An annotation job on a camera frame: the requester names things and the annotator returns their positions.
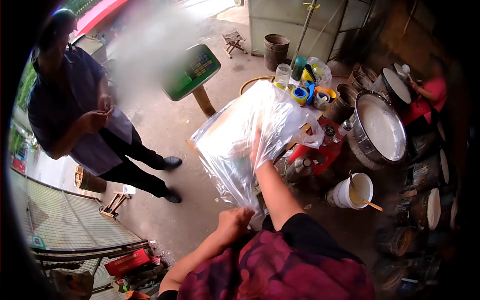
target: wooden stool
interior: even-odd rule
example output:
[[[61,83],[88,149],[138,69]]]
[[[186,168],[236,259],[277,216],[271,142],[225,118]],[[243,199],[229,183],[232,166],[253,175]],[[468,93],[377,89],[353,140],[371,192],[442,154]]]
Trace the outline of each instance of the wooden stool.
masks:
[[[227,48],[223,48],[225,53],[228,57],[232,58],[230,53],[234,48],[238,48],[243,51],[243,53],[247,54],[247,51],[241,47],[240,41],[245,41],[246,39],[240,34],[238,31],[234,31],[232,33],[222,35],[222,39],[225,41]]]
[[[110,203],[107,206],[103,207],[100,210],[101,215],[107,216],[107,217],[112,218],[112,219],[115,219],[115,217],[119,215],[119,213],[116,213],[115,211],[123,203],[123,201],[125,201],[125,199],[130,199],[130,194],[126,194],[126,193],[122,193],[122,192],[114,192],[114,194],[115,195],[113,196],[112,201],[110,201]],[[115,202],[115,200],[118,197],[119,197],[119,199],[118,199],[117,203],[112,208],[113,203]]]

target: red box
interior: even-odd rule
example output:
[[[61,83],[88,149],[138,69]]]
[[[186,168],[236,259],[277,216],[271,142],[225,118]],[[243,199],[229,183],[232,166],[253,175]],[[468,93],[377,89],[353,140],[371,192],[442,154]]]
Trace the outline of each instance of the red box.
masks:
[[[107,272],[115,277],[121,277],[134,268],[150,261],[150,257],[145,253],[144,249],[139,249],[131,254],[125,255],[113,262],[105,265]]]

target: dark blue shirt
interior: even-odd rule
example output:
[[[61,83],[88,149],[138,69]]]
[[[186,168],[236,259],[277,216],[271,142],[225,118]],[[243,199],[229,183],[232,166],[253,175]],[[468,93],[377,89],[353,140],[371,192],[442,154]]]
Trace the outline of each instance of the dark blue shirt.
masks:
[[[62,67],[72,95],[66,95],[56,83],[41,74],[30,91],[28,119],[40,146],[50,155],[55,143],[81,115],[97,110],[97,84],[104,76],[103,67],[79,47],[66,51]],[[108,130],[132,143],[132,123],[115,107]],[[103,174],[121,163],[99,133],[85,134],[69,155],[94,175]]]

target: white bucket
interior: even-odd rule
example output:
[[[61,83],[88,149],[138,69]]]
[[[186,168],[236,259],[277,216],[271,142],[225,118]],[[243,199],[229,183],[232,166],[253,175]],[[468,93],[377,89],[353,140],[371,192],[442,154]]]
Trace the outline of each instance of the white bucket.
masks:
[[[373,198],[373,183],[370,177],[364,173],[355,173],[352,174],[352,178],[360,196],[368,202],[371,202]],[[344,181],[339,182],[334,188],[330,189],[327,192],[326,200],[329,205],[341,208],[362,209],[367,206],[367,204],[363,203],[360,199],[353,198],[352,200],[350,195],[355,197],[353,195],[356,195],[356,193],[350,186],[349,177]]]

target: scale display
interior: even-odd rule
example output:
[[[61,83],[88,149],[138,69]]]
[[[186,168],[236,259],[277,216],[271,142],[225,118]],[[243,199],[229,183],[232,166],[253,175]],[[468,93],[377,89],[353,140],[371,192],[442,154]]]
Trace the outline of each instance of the scale display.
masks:
[[[187,49],[184,61],[173,68],[162,89],[170,100],[179,101],[203,85],[220,70],[220,62],[205,44]]]

